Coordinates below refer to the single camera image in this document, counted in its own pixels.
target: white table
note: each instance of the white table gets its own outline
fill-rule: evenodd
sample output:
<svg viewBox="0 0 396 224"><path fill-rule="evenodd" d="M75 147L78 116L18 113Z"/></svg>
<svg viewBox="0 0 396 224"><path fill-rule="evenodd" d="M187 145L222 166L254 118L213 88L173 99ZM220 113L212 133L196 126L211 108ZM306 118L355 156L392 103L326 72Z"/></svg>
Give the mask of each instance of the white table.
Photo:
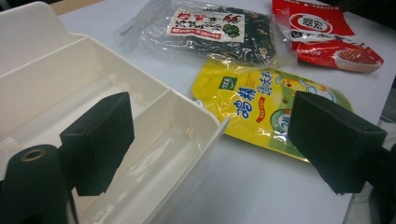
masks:
<svg viewBox="0 0 396 224"><path fill-rule="evenodd" d="M113 41L112 32L147 1L105 0L60 19L68 31L92 36L192 99L191 84L205 59L164 58L149 50L131 54ZM269 0L207 2L272 13ZM377 124L396 75L396 32L350 13L345 16L356 35L384 58L379 70L361 75L306 63L281 69L336 88L350 100L356 114ZM311 164L225 135L196 187L187 205L173 214L179 223L342 223L351 198L336 195Z"/></svg>

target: snack package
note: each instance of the snack package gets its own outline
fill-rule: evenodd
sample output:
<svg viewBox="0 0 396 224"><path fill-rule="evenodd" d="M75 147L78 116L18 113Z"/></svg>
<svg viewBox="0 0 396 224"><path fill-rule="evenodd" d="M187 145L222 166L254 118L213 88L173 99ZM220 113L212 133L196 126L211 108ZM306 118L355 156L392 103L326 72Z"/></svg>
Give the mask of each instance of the snack package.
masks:
<svg viewBox="0 0 396 224"><path fill-rule="evenodd" d="M151 0L113 34L121 48L144 44L226 63L275 67L297 64L291 41L273 15L183 0Z"/></svg>
<svg viewBox="0 0 396 224"><path fill-rule="evenodd" d="M215 60L207 61L191 91L219 121L231 118L226 134L302 161L287 135L295 92L319 94L352 110L340 91L306 78L273 68L236 74Z"/></svg>
<svg viewBox="0 0 396 224"><path fill-rule="evenodd" d="M338 7L273 0L273 11L303 61L359 73L374 72L384 62L355 36Z"/></svg>

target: yellow snack bag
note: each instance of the yellow snack bag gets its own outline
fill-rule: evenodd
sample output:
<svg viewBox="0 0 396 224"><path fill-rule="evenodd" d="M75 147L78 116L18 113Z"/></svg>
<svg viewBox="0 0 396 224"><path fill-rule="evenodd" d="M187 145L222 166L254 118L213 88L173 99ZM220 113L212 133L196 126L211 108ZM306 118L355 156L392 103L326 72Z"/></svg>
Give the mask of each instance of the yellow snack bag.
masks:
<svg viewBox="0 0 396 224"><path fill-rule="evenodd" d="M231 118L226 134L302 161L287 136L295 92L322 95L352 110L340 91L309 79L271 68L235 72L215 60L207 61L191 91L219 121Z"/></svg>

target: red snack bag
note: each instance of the red snack bag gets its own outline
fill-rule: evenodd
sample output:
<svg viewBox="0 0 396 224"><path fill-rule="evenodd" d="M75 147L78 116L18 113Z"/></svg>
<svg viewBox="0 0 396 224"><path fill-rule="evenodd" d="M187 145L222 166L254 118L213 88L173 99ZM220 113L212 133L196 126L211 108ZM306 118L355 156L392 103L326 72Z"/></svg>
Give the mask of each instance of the red snack bag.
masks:
<svg viewBox="0 0 396 224"><path fill-rule="evenodd" d="M361 73L374 72L384 62L355 36L338 7L273 0L273 11L303 61Z"/></svg>

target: plastic box compartment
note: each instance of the plastic box compartment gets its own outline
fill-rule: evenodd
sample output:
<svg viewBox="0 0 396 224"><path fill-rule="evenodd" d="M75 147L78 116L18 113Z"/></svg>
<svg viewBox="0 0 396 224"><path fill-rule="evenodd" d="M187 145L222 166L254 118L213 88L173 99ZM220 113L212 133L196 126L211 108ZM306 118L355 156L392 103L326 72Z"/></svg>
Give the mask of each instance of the plastic box compartment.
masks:
<svg viewBox="0 0 396 224"><path fill-rule="evenodd" d="M62 130L121 91L131 96L135 139L105 194L73 192L80 223L143 223L207 162L226 122L89 36L68 33L47 4L4 11L0 21L0 179L15 153L59 147Z"/></svg>

